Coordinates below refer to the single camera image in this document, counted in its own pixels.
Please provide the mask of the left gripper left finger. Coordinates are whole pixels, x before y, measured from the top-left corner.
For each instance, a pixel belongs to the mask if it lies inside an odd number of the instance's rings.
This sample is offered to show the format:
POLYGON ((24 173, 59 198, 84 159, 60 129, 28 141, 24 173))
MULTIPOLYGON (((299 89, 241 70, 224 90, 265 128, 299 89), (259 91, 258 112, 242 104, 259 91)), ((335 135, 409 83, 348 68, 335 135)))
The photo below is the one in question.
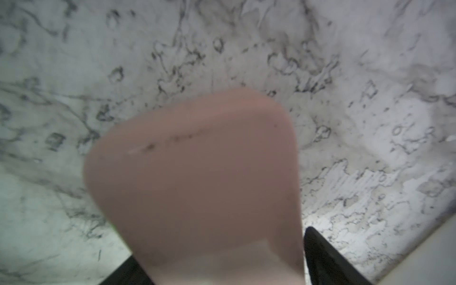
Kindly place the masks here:
POLYGON ((154 285, 138 261, 130 256, 100 285, 154 285))

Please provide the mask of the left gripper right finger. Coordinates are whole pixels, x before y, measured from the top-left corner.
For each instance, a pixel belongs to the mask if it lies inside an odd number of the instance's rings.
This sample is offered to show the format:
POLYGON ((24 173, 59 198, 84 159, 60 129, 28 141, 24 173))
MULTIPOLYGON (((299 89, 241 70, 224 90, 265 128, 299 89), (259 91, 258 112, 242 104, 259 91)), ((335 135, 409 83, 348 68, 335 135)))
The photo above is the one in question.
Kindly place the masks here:
POLYGON ((315 228, 304 234, 304 253, 312 285, 371 285, 315 228))

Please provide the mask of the pink hard glasses case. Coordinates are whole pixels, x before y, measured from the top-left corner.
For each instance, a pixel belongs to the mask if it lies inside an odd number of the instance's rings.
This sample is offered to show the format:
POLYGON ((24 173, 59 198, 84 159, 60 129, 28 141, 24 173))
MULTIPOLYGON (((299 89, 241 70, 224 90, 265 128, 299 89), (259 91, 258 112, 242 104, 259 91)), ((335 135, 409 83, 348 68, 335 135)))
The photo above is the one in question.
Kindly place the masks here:
POLYGON ((246 87, 120 123, 85 186, 155 285, 305 283, 296 136, 246 87))

